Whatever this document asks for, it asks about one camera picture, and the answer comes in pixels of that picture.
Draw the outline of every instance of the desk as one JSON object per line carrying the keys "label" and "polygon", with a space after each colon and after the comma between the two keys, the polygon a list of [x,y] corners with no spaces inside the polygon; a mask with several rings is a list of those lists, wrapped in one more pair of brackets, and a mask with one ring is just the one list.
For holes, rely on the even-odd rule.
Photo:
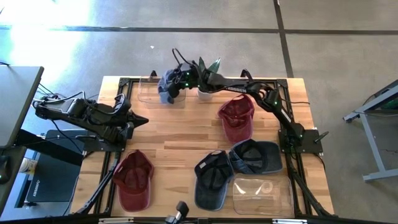
{"label": "desk", "polygon": [[[120,77],[104,77],[99,102],[114,105]],[[308,101],[302,78],[289,78],[289,93],[292,101]],[[137,99],[138,83],[133,86],[131,104],[133,111],[149,119],[149,123],[134,130],[132,140],[127,142],[122,159],[140,149],[155,165],[152,179],[150,207],[141,212],[125,212],[115,195],[112,217],[166,217],[176,212],[175,206],[182,200],[187,203],[188,217],[212,218],[267,218],[264,215],[238,215],[233,209],[232,184],[229,183],[224,207],[217,212],[199,209],[194,202],[195,173],[193,168],[208,153],[216,149],[229,150],[232,146],[223,133],[221,121],[216,112],[237,93],[221,91],[211,101],[203,102],[196,96],[196,89],[187,90],[184,109],[149,109]],[[310,107],[307,104],[293,104],[295,121],[304,128],[313,127]],[[254,113],[254,140],[278,142],[278,120],[256,105]],[[71,205],[71,212],[77,211],[89,199],[100,181],[104,154],[96,152],[87,157],[81,166],[80,176]],[[302,155],[307,185],[326,210],[333,213],[325,171],[319,158],[312,154]],[[286,165],[275,175],[287,175]],[[104,190],[101,209],[108,197]],[[297,191],[300,208],[304,211],[301,190]]]}

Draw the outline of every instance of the cap brim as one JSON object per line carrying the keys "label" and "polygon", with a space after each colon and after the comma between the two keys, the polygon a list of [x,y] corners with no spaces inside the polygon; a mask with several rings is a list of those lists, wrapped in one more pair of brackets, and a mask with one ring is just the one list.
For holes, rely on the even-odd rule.
{"label": "cap brim", "polygon": [[138,212],[149,207],[150,202],[150,177],[148,177],[147,188],[139,194],[130,194],[118,187],[119,201],[122,208],[127,212]]}
{"label": "cap brim", "polygon": [[198,183],[195,184],[195,204],[197,207],[209,210],[217,211],[223,208],[226,192],[228,189],[228,181],[224,183],[222,188],[215,190],[209,190]]}
{"label": "cap brim", "polygon": [[235,144],[243,140],[251,139],[253,134],[253,120],[250,115],[248,115],[247,119],[249,122],[247,122],[243,127],[232,128],[228,122],[225,121],[225,118],[221,118],[224,133],[229,142]]}
{"label": "cap brim", "polygon": [[261,173],[270,174],[282,170],[282,159],[280,158],[279,146],[269,141],[258,141],[257,143],[267,154],[267,167]]}

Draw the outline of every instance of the white container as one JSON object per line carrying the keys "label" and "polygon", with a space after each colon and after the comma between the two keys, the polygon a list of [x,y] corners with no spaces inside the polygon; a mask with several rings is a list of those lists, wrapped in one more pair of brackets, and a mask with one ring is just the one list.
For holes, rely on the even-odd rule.
{"label": "white container", "polygon": [[19,168],[19,172],[23,174],[34,174],[37,161],[33,159],[24,158]]}
{"label": "white container", "polygon": [[209,101],[213,97],[213,95],[211,93],[204,93],[204,92],[200,91],[199,88],[197,89],[197,95],[199,97],[199,100],[203,100],[203,101]]}

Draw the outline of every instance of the baseball cap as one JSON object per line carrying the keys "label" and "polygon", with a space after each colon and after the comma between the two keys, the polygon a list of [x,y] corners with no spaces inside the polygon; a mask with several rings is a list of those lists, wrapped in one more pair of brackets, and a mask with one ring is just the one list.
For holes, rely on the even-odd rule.
{"label": "baseball cap", "polygon": [[228,183],[233,177],[233,169],[225,151],[214,151],[195,166],[197,182],[195,203],[197,207],[217,211],[225,201]]}
{"label": "baseball cap", "polygon": [[282,170],[279,146],[270,141],[238,142],[230,150],[229,159],[234,169],[243,174],[270,174]]}
{"label": "baseball cap", "polygon": [[113,182],[118,186],[119,201],[127,212],[136,212],[149,206],[150,180],[154,166],[148,158],[136,150],[118,164]]}
{"label": "baseball cap", "polygon": [[231,143],[250,139],[253,133],[254,105],[244,94],[226,102],[218,111],[224,133]]}

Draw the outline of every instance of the gray floor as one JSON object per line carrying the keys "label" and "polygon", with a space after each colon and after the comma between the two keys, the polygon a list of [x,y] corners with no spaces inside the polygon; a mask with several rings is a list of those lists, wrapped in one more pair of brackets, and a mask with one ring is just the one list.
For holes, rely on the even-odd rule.
{"label": "gray floor", "polygon": [[[30,24],[0,30],[0,61],[43,65],[42,83],[69,95],[100,90],[104,75],[148,75],[175,65],[171,48],[207,63],[221,57],[220,73],[286,77],[279,34],[173,32],[62,32],[32,24],[115,27],[277,28],[272,0],[214,1],[34,1],[0,14],[3,24]],[[286,29],[394,30],[393,0],[280,0]],[[341,119],[383,86],[398,78],[396,35],[287,35],[294,77],[305,80],[312,115],[323,140],[326,174],[335,213],[341,217],[397,222],[398,177],[364,183],[377,171],[359,121]],[[52,126],[29,113],[27,128]],[[382,151],[387,167],[398,154]],[[63,211],[65,204],[58,205]],[[49,208],[41,214],[59,215]]]}

